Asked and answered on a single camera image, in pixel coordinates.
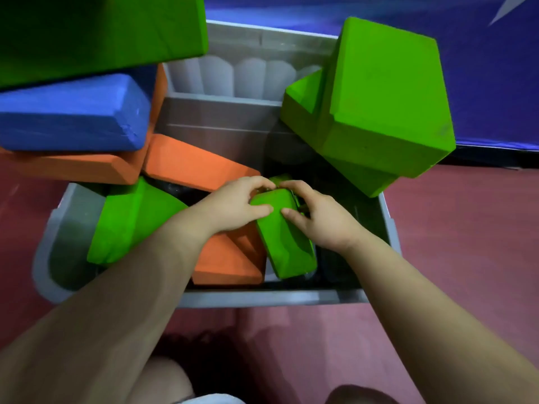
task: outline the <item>gray plastic bin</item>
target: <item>gray plastic bin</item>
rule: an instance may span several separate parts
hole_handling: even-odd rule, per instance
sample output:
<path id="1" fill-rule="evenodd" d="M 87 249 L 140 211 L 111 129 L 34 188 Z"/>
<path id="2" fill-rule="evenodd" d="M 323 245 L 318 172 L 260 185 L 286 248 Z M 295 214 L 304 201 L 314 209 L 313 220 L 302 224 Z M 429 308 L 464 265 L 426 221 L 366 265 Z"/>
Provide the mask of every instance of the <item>gray plastic bin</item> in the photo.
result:
<path id="1" fill-rule="evenodd" d="M 242 87 L 239 81 L 234 82 L 235 76 L 248 79 L 241 72 L 247 65 L 239 65 L 245 59 L 257 58 L 267 62 L 282 60 L 295 68 L 296 76 L 302 76 L 305 68 L 311 70 L 313 66 L 323 65 L 335 44 L 335 37 L 327 35 L 215 21 L 208 21 L 208 31 L 209 54 L 226 60 L 233 67 L 232 95 L 237 90 L 246 93 L 245 85 Z M 185 83 L 185 80 L 191 79 L 193 68 L 196 72 L 199 66 L 198 61 L 190 62 L 187 69 L 184 62 L 169 62 L 165 65 L 169 91 L 156 132 L 258 169 L 264 176 L 289 173 L 295 179 L 303 179 L 320 192 L 332 195 L 368 230 L 396 251 L 401 251 L 394 221 L 389 216 L 383 194 L 374 199 L 363 195 L 279 122 L 280 101 L 208 95 L 201 90 L 200 85 Z M 200 72 L 201 76 L 207 75 L 207 70 Z M 224 81 L 227 84 L 231 82 L 230 79 Z M 207 85 L 207 80 L 204 82 L 202 89 Z M 178 88 L 194 88 L 194 92 L 179 91 Z M 212 93 L 230 92 L 230 88 L 226 90 L 219 85 L 207 89 L 211 89 Z M 86 262 L 86 254 L 104 204 L 106 190 L 105 185 L 70 183 L 58 208 L 51 213 L 34 257 L 32 275 L 37 291 L 52 303 L 62 302 L 102 271 L 102 267 Z M 279 281 L 268 262 L 266 282 L 260 286 L 211 288 L 190 284 L 179 307 L 314 305 L 367 301 L 343 258 L 318 247 L 317 258 L 319 268 L 309 277 Z"/>

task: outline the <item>finger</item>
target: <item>finger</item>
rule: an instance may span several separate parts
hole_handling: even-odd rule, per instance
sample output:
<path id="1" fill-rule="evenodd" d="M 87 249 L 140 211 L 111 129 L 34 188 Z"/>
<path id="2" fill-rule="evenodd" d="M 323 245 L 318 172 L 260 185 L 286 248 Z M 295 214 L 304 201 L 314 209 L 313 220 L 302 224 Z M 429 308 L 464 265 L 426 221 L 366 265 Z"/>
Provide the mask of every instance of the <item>finger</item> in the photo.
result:
<path id="1" fill-rule="evenodd" d="M 306 236 L 309 236 L 309 219 L 307 217 L 304 217 L 296 210 L 291 210 L 290 208 L 282 208 L 281 213 L 287 220 L 298 227 Z"/>
<path id="2" fill-rule="evenodd" d="M 249 192 L 251 192 L 253 190 L 256 190 L 256 189 L 260 189 L 262 187 L 264 187 L 265 189 L 268 189 L 268 190 L 275 190 L 277 188 L 275 183 L 273 183 L 272 181 L 270 181 L 266 177 L 253 176 L 253 177 L 242 177 L 242 178 L 245 178 L 245 181 L 246 181 L 246 184 L 247 184 L 247 188 L 249 189 Z"/>
<path id="3" fill-rule="evenodd" d="M 279 187 L 292 190 L 295 194 L 302 197 L 308 206 L 311 206 L 314 196 L 316 195 L 315 190 L 303 180 L 289 180 L 287 182 L 282 182 L 279 184 Z"/>
<path id="4" fill-rule="evenodd" d="M 259 206 L 249 206 L 251 216 L 253 220 L 267 217 L 273 213 L 273 207 L 270 204 L 261 204 Z"/>

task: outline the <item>person's knee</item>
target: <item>person's knee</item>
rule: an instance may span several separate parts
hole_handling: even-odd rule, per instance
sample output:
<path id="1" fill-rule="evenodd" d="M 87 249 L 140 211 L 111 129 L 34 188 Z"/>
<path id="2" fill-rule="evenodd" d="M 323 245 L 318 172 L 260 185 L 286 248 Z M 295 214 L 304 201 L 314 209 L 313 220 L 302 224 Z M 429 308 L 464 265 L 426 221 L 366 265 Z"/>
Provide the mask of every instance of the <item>person's knee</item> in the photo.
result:
<path id="1" fill-rule="evenodd" d="M 372 388 L 342 385 L 329 394 L 326 404 L 398 404 L 398 402 Z"/>
<path id="2" fill-rule="evenodd" d="M 178 363 L 165 357 L 151 357 L 126 404 L 172 404 L 192 397 L 191 382 Z"/>

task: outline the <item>green foam block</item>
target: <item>green foam block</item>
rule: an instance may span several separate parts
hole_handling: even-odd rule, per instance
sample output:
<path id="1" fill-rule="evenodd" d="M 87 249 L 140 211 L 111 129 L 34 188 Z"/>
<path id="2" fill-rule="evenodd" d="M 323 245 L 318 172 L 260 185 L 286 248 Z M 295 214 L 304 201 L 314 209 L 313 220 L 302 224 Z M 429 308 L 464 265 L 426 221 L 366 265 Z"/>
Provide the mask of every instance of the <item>green foam block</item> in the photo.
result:
<path id="1" fill-rule="evenodd" d="M 348 18 L 327 66 L 316 149 L 417 177 L 455 149 L 436 40 Z"/>
<path id="2" fill-rule="evenodd" d="M 281 214 L 282 208 L 298 209 L 292 192 L 277 189 L 257 194 L 251 204 L 273 206 L 270 215 L 257 220 L 257 227 L 277 276 L 286 279 L 314 271 L 316 255 L 313 243 Z"/>
<path id="3" fill-rule="evenodd" d="M 187 206 L 143 177 L 132 186 L 113 186 L 99 217 L 88 262 L 116 262 Z"/>
<path id="4" fill-rule="evenodd" d="M 319 70 L 286 88 L 281 108 L 281 120 L 307 144 L 320 153 L 316 129 L 322 103 L 325 71 Z M 375 197 L 398 176 L 369 169 L 352 162 L 325 156 L 326 160 L 366 196 Z"/>
<path id="5" fill-rule="evenodd" d="M 5 0 L 0 88 L 200 56 L 204 0 Z"/>

